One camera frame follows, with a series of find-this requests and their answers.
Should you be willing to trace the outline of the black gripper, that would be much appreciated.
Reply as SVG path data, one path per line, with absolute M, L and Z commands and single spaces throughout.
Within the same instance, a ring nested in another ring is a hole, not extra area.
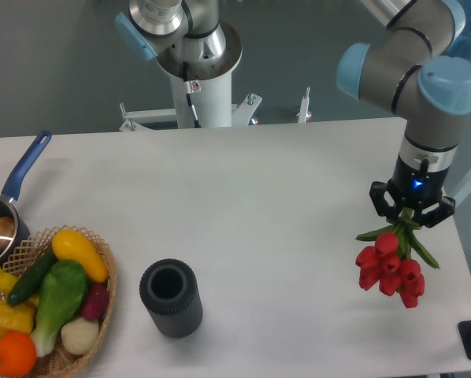
M 386 219 L 397 219 L 401 213 L 401 202 L 406 207 L 416 209 L 419 203 L 426 209 L 437 203 L 435 209 L 421 212 L 416 222 L 423 227 L 433 228 L 455 211 L 455 200 L 443 196 L 443 184 L 449 169 L 427 172 L 420 175 L 418 169 L 411 168 L 401 157 L 395 163 L 392 178 L 388 182 L 374 181 L 369 189 L 369 197 L 376 213 Z

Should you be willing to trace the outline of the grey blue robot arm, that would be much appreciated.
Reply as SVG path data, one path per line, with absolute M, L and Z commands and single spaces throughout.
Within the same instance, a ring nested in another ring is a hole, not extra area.
M 420 226 L 450 217 L 443 183 L 471 113 L 471 63 L 444 51 L 465 27 L 457 1 L 365 1 L 389 33 L 381 46 L 356 43 L 336 70 L 340 90 L 406 121 L 391 179 L 369 190 L 376 212 L 395 221 L 409 209 Z

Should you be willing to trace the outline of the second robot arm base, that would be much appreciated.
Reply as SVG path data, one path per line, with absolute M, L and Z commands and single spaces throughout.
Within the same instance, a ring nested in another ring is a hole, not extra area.
M 220 18 L 218 1 L 130 1 L 115 26 L 137 57 L 156 59 L 184 81 L 216 79 L 242 57 L 239 34 Z

